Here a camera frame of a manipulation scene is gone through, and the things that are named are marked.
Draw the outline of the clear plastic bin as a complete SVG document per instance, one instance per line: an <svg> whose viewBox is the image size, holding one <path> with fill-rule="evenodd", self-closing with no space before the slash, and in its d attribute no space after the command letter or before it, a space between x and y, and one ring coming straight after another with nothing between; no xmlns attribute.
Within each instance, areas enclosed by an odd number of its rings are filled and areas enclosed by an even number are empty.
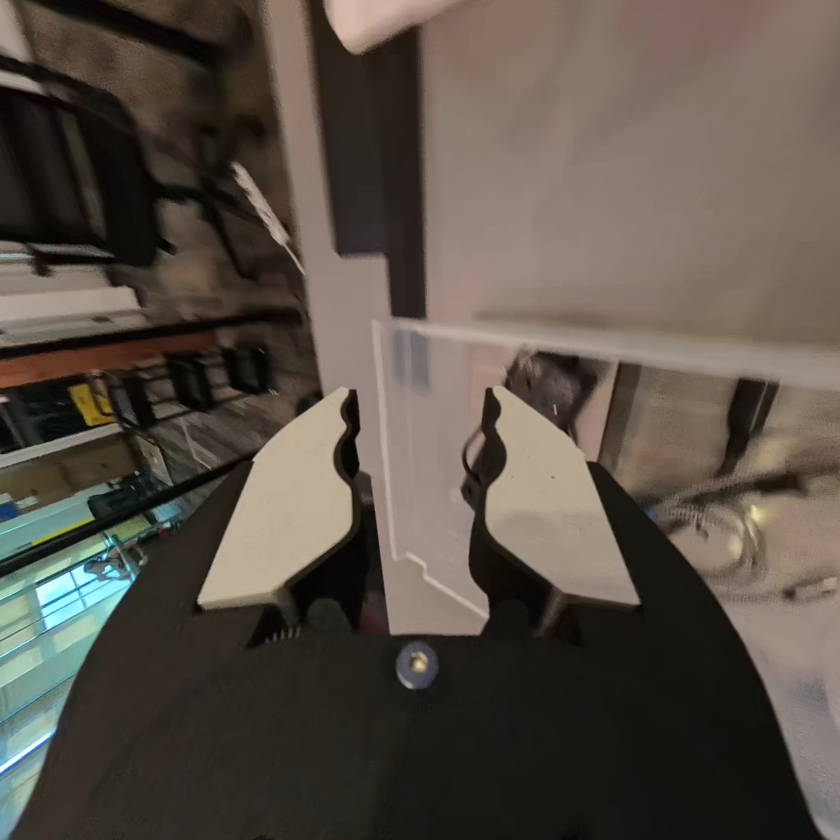
<svg viewBox="0 0 840 840"><path fill-rule="evenodd" d="M576 422L599 463L700 573L767 687L807 807L838 838L838 343L490 323L377 322L382 509L395 562L479 618L467 552L486 389L523 351L598 384ZM715 477L738 379L778 382L762 434Z"/></svg>

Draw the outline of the black office chair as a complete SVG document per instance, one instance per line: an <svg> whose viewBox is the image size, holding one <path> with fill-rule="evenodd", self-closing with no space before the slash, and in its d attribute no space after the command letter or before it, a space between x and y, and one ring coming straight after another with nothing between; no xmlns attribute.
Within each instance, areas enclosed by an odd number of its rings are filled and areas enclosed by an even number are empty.
<svg viewBox="0 0 840 840"><path fill-rule="evenodd" d="M2 55L2 244L37 276L54 268L151 268L177 247L158 209L137 126L121 101Z"/></svg>

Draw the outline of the black metal rack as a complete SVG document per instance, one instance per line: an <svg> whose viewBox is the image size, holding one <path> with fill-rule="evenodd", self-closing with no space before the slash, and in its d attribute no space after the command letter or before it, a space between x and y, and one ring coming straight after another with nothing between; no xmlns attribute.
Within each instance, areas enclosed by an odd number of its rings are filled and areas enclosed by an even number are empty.
<svg viewBox="0 0 840 840"><path fill-rule="evenodd" d="M269 393L270 355L260 343L170 353L158 364L109 371L104 384L120 425L145 432L190 414L209 414L221 406Z"/></svg>

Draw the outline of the black usb hub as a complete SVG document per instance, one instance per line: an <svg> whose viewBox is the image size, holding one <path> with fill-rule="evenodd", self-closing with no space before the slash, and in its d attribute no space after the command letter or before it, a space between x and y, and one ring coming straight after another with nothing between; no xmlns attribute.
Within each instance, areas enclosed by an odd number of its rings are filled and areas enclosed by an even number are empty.
<svg viewBox="0 0 840 840"><path fill-rule="evenodd" d="M599 377L576 355L523 351L508 366L504 386L577 441L576 422Z"/></svg>

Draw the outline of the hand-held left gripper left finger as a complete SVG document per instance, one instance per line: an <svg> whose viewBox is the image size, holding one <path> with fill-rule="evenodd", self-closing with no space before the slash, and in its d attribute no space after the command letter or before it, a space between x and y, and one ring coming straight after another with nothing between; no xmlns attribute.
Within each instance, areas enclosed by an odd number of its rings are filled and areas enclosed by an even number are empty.
<svg viewBox="0 0 840 840"><path fill-rule="evenodd" d="M357 393L340 387L263 445L198 607L272 606L294 627L315 602L331 601L358 627L369 568L355 483L360 427Z"/></svg>

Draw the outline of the white stand base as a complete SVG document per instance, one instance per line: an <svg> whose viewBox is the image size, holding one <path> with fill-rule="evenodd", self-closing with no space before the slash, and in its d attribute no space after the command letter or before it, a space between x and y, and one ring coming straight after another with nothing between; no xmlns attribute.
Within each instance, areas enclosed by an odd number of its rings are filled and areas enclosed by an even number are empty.
<svg viewBox="0 0 840 840"><path fill-rule="evenodd" d="M339 42L362 55L410 28L459 4L460 1L323 1L324 13Z"/></svg>

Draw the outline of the black bin divider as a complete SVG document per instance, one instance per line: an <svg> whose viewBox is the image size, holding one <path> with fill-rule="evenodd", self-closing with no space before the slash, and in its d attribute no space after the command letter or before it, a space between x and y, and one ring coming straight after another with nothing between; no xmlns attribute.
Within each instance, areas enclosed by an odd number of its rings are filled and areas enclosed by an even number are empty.
<svg viewBox="0 0 840 840"><path fill-rule="evenodd" d="M759 437L780 389L777 381L737 380L727 414L728 439L715 477L729 476Z"/></svg>

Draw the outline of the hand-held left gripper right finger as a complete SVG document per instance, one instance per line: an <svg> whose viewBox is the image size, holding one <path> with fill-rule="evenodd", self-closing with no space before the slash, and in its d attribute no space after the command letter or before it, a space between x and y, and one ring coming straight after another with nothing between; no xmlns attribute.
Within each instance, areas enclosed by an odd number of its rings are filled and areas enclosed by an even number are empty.
<svg viewBox="0 0 840 840"><path fill-rule="evenodd" d="M488 602L484 632L509 622L540 637L570 606L638 609L591 464L572 438L502 385L486 389L480 430L468 566Z"/></svg>

